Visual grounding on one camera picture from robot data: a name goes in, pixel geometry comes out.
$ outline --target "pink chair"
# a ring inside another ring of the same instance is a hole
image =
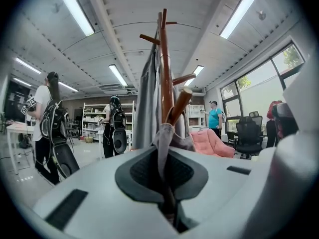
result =
[[[196,152],[217,157],[233,158],[235,149],[227,146],[211,129],[190,133]]]

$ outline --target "wooden coat rack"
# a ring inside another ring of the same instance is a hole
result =
[[[161,81],[161,122],[170,123],[175,125],[179,116],[182,114],[185,107],[188,105],[189,100],[191,99],[193,92],[190,89],[182,89],[176,104],[173,103],[173,85],[180,84],[182,82],[188,81],[196,77],[195,74],[189,74],[181,76],[176,79],[172,79],[171,70],[170,70],[170,56],[167,45],[167,35],[166,35],[166,25],[174,25],[177,22],[166,21],[167,18],[167,9],[159,12],[158,15],[158,32],[159,39],[149,37],[147,35],[141,34],[140,38],[154,43],[159,46],[160,52],[160,81]]]

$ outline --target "teal shirt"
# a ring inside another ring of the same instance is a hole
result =
[[[217,128],[219,125],[218,115],[221,114],[221,109],[213,109],[209,113],[209,128]]]

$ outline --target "ceiling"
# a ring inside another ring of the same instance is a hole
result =
[[[203,65],[190,87],[204,88],[231,70],[294,11],[288,0],[255,0],[226,40],[219,34],[239,1],[79,0],[95,29],[86,37],[62,0],[25,0],[12,17],[6,47],[11,57],[19,56],[43,73],[12,60],[12,74],[37,88],[48,72],[55,71],[62,82],[79,90],[73,93],[61,87],[61,95],[80,98],[105,95],[101,85],[118,84],[108,68],[116,64],[129,88],[138,89],[152,46],[139,35],[154,36],[158,12],[167,8],[167,20],[178,22],[167,26],[172,72],[178,77]],[[220,10],[212,15],[217,6]],[[260,11],[266,13],[264,20],[259,19]]]

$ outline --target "fluorescent light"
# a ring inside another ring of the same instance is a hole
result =
[[[254,0],[241,0],[239,6],[233,13],[230,21],[227,23],[226,27],[221,32],[220,36],[224,37],[225,39],[228,39],[230,34],[234,31],[235,27],[238,25],[238,23],[241,21],[251,4]]]
[[[74,88],[72,88],[72,87],[70,87],[70,86],[64,84],[63,82],[59,82],[59,84],[62,85],[62,86],[65,86],[66,88],[68,88],[68,89],[70,89],[70,90],[72,90],[72,91],[74,91],[74,92],[78,92],[78,90],[76,90],[76,89],[74,89]]]
[[[17,82],[20,82],[20,83],[22,83],[22,84],[25,84],[25,85],[27,85],[28,87],[31,87],[31,84],[29,84],[29,83],[27,83],[27,82],[24,82],[24,81],[22,81],[22,80],[20,80],[20,79],[18,79],[18,78],[14,78],[14,80],[17,81]]]
[[[196,74],[196,76],[197,76],[197,75],[199,75],[199,73],[200,73],[201,70],[203,70],[203,69],[204,69],[203,66],[197,66],[196,69],[195,69],[195,71],[194,71],[193,73]],[[188,86],[189,84],[191,84],[191,82],[192,82],[194,79],[195,79],[195,78],[190,79],[190,80],[188,80],[187,82],[185,82],[184,86]]]
[[[65,5],[68,7],[70,13],[74,17],[75,21],[78,23],[83,33],[89,36],[94,33],[90,22],[86,18],[82,8],[80,7],[77,0],[63,0]]]
[[[41,73],[39,70],[36,70],[34,67],[32,67],[29,64],[25,63],[23,60],[19,59],[18,57],[16,57],[15,60],[16,60],[16,62],[19,62],[21,65],[31,69],[33,72],[36,72],[37,74]]]
[[[122,75],[120,74],[119,70],[117,69],[116,65],[109,65],[109,68],[111,69],[112,73],[115,75],[116,78],[118,78],[119,82],[124,86],[127,87],[127,83],[124,81]]]

